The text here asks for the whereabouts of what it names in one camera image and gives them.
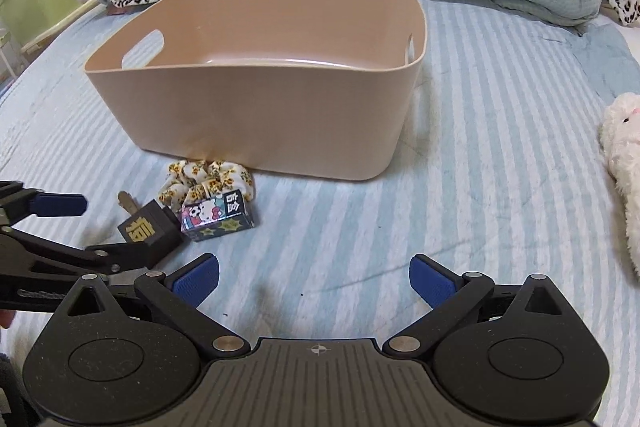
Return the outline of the person's left hand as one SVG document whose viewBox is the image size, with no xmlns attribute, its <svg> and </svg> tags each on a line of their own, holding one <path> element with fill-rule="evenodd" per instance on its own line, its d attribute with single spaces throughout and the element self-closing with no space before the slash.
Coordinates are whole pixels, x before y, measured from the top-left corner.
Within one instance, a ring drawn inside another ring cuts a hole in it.
<svg viewBox="0 0 640 427">
<path fill-rule="evenodd" d="M 8 329 L 12 325 L 15 315 L 15 310 L 0 310 L 0 327 Z"/>
</svg>

